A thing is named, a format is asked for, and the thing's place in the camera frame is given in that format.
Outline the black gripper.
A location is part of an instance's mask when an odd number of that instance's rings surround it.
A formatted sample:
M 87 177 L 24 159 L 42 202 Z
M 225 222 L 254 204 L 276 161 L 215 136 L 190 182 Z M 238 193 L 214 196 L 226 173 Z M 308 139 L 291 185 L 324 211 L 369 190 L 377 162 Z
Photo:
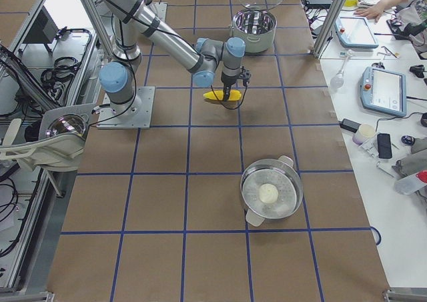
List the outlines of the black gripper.
M 236 84 L 237 80 L 242 80 L 244 85 L 250 82 L 251 73 L 245 67 L 238 67 L 236 69 L 230 69 L 223 67 L 221 74 L 221 82 L 224 85 L 223 88 L 223 101 L 230 99 L 232 86 Z

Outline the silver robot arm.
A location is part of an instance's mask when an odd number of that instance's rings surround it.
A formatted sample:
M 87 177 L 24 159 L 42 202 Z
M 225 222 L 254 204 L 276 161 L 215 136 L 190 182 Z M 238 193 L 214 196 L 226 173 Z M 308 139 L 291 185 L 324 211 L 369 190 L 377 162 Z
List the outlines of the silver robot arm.
M 143 35 L 154 45 L 179 62 L 191 73 L 193 84 L 198 87 L 212 88 L 219 64 L 222 64 L 221 82 L 223 89 L 211 89 L 212 100 L 226 109 L 237 109 L 243 103 L 246 92 L 232 87 L 241 80 L 244 89 L 248 88 L 251 74 L 242 65 L 246 44 L 238 37 L 227 41 L 199 38 L 195 45 L 190 45 L 163 22 L 149 7 L 152 0 L 104 0 L 116 18 L 118 30 L 115 32 L 116 44 L 126 54 L 138 48 L 136 41 L 125 41 L 131 35 Z

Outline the person's forearm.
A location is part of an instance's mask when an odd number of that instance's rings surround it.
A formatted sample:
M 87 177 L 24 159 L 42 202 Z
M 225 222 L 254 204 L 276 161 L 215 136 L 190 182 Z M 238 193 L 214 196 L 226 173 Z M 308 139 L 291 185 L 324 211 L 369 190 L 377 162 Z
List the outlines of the person's forearm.
M 382 14 L 387 9 L 407 2 L 409 2 L 409 0 L 380 0 L 376 4 L 376 8 L 379 10 L 380 14 Z

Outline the person's hand on table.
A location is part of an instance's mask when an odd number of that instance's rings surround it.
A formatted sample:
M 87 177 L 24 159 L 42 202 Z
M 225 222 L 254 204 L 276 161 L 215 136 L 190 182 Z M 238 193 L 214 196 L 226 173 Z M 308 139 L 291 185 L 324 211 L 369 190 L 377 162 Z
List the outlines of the person's hand on table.
M 357 17 L 365 17 L 368 20 L 374 20 L 374 22 L 377 23 L 380 20 L 384 10 L 385 8 L 380 5 L 373 5 L 367 8 L 358 8 L 354 11 L 354 15 Z

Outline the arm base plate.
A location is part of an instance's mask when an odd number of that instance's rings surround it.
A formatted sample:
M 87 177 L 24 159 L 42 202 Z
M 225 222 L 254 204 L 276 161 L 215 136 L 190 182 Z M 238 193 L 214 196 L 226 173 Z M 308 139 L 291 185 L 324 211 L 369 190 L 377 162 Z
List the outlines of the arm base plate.
M 135 92 L 136 98 L 123 105 L 112 103 L 105 93 L 103 104 L 109 104 L 109 106 L 99 110 L 96 127 L 98 129 L 149 129 L 155 87 L 138 87 Z

